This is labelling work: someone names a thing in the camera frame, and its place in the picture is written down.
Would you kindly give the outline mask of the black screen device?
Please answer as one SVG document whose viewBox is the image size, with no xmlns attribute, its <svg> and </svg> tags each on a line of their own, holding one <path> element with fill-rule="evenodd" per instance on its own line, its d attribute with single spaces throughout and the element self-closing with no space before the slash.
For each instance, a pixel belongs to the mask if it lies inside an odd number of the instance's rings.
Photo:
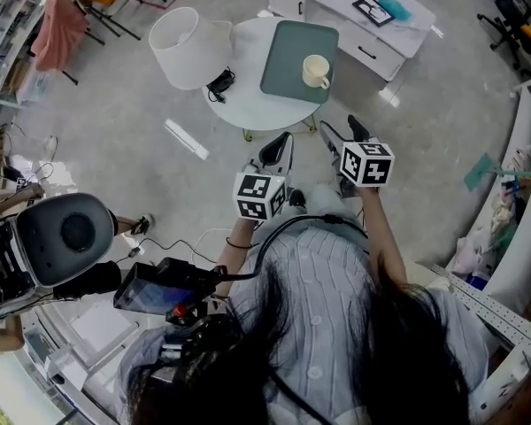
<svg viewBox="0 0 531 425">
<path fill-rule="evenodd" d="M 136 263 L 117 289 L 113 306 L 188 327 L 207 315 L 207 299 L 226 276 L 223 266 L 206 270 L 180 259 L 165 258 L 156 266 Z"/>
</svg>

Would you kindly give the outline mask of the person's leg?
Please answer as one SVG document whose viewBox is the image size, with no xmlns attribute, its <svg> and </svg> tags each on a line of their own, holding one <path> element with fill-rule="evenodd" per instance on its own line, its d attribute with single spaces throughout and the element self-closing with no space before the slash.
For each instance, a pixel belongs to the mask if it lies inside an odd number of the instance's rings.
<svg viewBox="0 0 531 425">
<path fill-rule="evenodd" d="M 306 211 L 311 215 L 332 214 L 355 220 L 357 215 L 349 209 L 335 190 L 324 183 L 316 184 L 306 198 Z"/>
</svg>

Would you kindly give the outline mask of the person's light blue cardigan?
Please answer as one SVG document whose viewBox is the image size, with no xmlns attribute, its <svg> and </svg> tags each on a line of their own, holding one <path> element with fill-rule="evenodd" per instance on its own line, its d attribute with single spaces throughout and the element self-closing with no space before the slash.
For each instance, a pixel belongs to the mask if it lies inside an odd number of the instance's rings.
<svg viewBox="0 0 531 425">
<path fill-rule="evenodd" d="M 284 232 L 253 261 L 220 286 L 235 314 L 209 348 L 163 359 L 174 325 L 130 346 L 120 425 L 473 425 L 484 327 L 442 281 L 376 279 L 368 237 L 333 227 Z"/>
</svg>

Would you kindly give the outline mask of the pink cloth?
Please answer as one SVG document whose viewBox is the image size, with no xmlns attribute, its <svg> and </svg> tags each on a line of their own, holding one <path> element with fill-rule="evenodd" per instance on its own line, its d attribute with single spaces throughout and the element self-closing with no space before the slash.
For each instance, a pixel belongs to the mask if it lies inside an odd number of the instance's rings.
<svg viewBox="0 0 531 425">
<path fill-rule="evenodd" d="M 61 71 L 76 51 L 89 24 L 72 0 L 45 0 L 43 21 L 30 51 L 39 72 Z"/>
</svg>

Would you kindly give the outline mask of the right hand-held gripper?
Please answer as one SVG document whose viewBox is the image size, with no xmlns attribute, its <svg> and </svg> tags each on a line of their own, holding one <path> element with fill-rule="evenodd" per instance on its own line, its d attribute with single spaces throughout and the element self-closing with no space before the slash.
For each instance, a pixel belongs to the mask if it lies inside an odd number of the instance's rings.
<svg viewBox="0 0 531 425">
<path fill-rule="evenodd" d="M 342 197 L 355 197 L 361 188 L 378 189 L 389 184 L 395 154 L 358 118 L 348 116 L 353 141 L 344 141 L 327 122 L 320 122 L 320 136 L 331 154 Z"/>
</svg>

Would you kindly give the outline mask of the cream ceramic mug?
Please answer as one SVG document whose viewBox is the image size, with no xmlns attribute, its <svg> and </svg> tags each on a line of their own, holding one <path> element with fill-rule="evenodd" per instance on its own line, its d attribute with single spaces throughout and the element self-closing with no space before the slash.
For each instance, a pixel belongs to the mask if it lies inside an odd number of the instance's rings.
<svg viewBox="0 0 531 425">
<path fill-rule="evenodd" d="M 310 88 L 329 89 L 331 82 L 328 79 L 330 64 L 321 55 L 310 55 L 304 59 L 302 69 L 303 82 Z"/>
</svg>

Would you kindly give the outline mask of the round white side table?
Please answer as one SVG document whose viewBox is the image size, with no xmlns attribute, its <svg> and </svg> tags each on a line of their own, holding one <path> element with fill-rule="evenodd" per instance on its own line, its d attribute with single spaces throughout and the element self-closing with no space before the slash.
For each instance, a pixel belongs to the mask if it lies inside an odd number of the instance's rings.
<svg viewBox="0 0 531 425">
<path fill-rule="evenodd" d="M 322 106 L 293 98 L 267 95 L 260 89 L 266 58 L 273 34 L 284 18 L 249 19 L 234 26 L 232 40 L 234 56 L 229 68 L 235 73 L 235 83 L 224 92 L 224 104 L 212 103 L 211 109 L 227 123 L 241 128 L 244 139 L 250 141 L 253 132 L 289 128 L 306 121 Z"/>
</svg>

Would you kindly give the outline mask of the person's left forearm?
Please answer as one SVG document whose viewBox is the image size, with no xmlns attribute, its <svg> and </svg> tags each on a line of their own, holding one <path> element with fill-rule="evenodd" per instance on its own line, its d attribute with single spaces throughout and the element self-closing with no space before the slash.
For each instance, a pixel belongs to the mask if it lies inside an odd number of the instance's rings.
<svg viewBox="0 0 531 425">
<path fill-rule="evenodd" d="M 229 235 L 232 243 L 240 245 L 260 244 L 265 238 L 262 228 L 256 229 L 254 220 L 237 219 Z M 219 255 L 217 265 L 226 269 L 227 275 L 249 274 L 254 267 L 253 259 L 258 253 L 258 248 L 238 250 L 229 245 L 224 246 Z"/>
</svg>

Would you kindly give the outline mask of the black office chair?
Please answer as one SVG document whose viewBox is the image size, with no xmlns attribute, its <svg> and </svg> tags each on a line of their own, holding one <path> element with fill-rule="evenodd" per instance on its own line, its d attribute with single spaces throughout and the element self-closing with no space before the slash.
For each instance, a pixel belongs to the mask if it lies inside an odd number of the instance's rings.
<svg viewBox="0 0 531 425">
<path fill-rule="evenodd" d="M 500 16 L 491 19 L 484 14 L 477 13 L 476 18 L 480 22 L 486 22 L 500 34 L 499 40 L 491 43 L 489 47 L 492 51 L 496 51 L 506 43 L 512 55 L 512 69 L 518 71 L 521 68 L 519 50 L 523 49 L 528 55 L 531 55 L 531 35 L 528 35 L 523 29 L 524 26 L 528 25 L 526 15 L 517 8 L 512 0 L 496 0 L 495 5 Z"/>
</svg>

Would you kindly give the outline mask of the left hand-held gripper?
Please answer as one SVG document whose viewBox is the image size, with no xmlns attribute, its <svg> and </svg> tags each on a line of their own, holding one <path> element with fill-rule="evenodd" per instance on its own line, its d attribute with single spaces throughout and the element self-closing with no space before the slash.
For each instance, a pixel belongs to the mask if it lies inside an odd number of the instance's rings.
<svg viewBox="0 0 531 425">
<path fill-rule="evenodd" d="M 288 198 L 293 153 L 294 137 L 283 132 L 260 150 L 259 158 L 250 158 L 236 174 L 233 200 L 240 218 L 265 222 L 281 211 Z"/>
</svg>

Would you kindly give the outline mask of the teal feather duster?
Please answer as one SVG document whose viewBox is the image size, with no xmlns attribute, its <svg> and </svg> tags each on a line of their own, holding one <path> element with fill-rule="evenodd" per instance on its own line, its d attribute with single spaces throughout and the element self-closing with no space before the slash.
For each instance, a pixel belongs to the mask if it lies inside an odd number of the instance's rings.
<svg viewBox="0 0 531 425">
<path fill-rule="evenodd" d="M 412 18 L 412 13 L 398 0 L 378 0 L 378 3 L 397 21 L 407 22 Z"/>
</svg>

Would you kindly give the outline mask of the grey rounded helmet device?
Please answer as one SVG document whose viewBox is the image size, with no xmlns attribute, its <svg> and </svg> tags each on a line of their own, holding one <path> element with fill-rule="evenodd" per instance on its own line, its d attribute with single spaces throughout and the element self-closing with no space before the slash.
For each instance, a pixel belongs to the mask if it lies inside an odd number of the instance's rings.
<svg viewBox="0 0 531 425">
<path fill-rule="evenodd" d="M 58 286 L 94 266 L 115 236 L 108 208 L 80 192 L 28 207 L 15 218 L 15 226 L 20 250 L 41 287 Z"/>
</svg>

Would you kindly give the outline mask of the white low cabinet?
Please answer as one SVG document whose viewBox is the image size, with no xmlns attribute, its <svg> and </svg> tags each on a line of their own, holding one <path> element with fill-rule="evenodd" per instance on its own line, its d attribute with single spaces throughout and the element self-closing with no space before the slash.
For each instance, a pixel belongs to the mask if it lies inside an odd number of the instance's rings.
<svg viewBox="0 0 531 425">
<path fill-rule="evenodd" d="M 338 31 L 338 47 L 385 81 L 415 57 L 435 23 L 435 15 L 416 0 L 367 0 L 386 10 L 405 11 L 377 26 L 355 3 L 359 0 L 268 0 L 270 12 L 284 18 L 324 25 Z"/>
</svg>

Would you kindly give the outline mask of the white metal shelf rack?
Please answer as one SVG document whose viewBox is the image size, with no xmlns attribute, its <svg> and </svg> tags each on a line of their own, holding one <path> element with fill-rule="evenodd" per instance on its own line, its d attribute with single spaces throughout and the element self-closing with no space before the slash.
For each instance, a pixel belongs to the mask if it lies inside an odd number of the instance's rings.
<svg viewBox="0 0 531 425">
<path fill-rule="evenodd" d="M 519 105 L 507 150 L 531 143 L 531 79 L 515 87 Z M 482 424 L 506 406 L 531 377 L 531 319 L 523 317 L 531 301 L 531 194 L 515 236 L 483 290 L 440 267 L 455 297 L 485 327 L 486 342 L 508 355 L 471 397 L 473 419 Z"/>
</svg>

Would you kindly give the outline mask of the white lamp shade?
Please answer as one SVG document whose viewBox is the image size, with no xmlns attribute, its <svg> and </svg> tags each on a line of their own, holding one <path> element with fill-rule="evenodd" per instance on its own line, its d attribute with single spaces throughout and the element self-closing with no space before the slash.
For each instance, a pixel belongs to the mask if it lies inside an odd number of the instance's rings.
<svg viewBox="0 0 531 425">
<path fill-rule="evenodd" d="M 200 89 L 227 70 L 232 32 L 230 21 L 209 20 L 191 7 L 180 7 L 156 21 L 149 45 L 173 87 Z"/>
</svg>

